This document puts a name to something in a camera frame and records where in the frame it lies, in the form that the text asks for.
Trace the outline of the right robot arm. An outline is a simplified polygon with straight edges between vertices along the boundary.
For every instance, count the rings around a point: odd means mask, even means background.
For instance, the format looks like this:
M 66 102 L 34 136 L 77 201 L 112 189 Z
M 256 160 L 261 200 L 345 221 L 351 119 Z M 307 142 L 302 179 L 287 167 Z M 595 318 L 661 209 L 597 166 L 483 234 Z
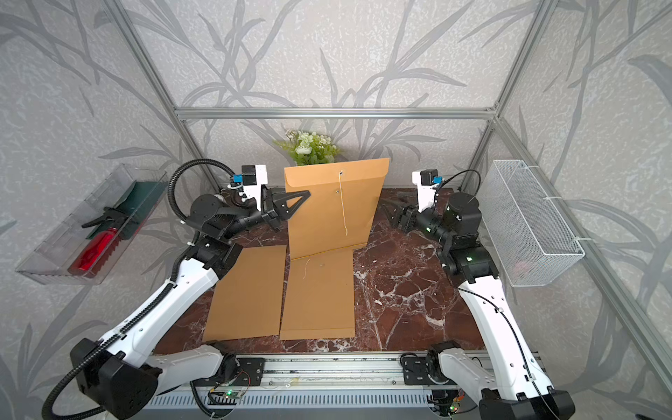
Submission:
M 391 227 L 437 244 L 441 267 L 472 313 L 492 365 L 486 370 L 454 344 L 435 345 L 425 362 L 430 380 L 455 383 L 483 419 L 571 418 L 571 395 L 556 388 L 537 362 L 510 311 L 495 261 L 479 241 L 479 201 L 458 191 L 438 211 L 447 181 L 430 169 L 415 171 L 412 182 L 415 205 L 383 199 L 380 207 Z

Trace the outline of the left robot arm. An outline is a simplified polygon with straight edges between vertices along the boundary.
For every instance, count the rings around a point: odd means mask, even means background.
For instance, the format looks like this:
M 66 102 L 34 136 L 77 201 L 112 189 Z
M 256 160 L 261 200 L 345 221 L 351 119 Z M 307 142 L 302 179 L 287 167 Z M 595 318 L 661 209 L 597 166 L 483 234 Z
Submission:
M 229 190 L 252 208 L 229 206 L 218 194 L 203 194 L 183 213 L 175 197 L 180 177 L 195 166 L 213 166 L 230 177 Z M 264 166 L 243 166 L 240 174 L 213 159 L 193 159 L 171 176 L 166 198 L 173 213 L 194 229 L 194 238 L 176 258 L 162 288 L 98 339 L 82 339 L 71 352 L 73 368 L 54 386 L 41 409 L 45 419 L 57 419 L 54 405 L 69 383 L 97 406 L 75 413 L 73 418 L 92 418 L 108 412 L 118 419 L 134 417 L 156 395 L 225 372 L 234 356 L 215 346 L 201 346 L 174 355 L 168 364 L 153 358 L 159 341 L 186 310 L 213 288 L 236 265 L 243 248 L 233 238 L 265 223 L 278 229 L 310 198 L 307 190 L 273 192 L 266 187 Z

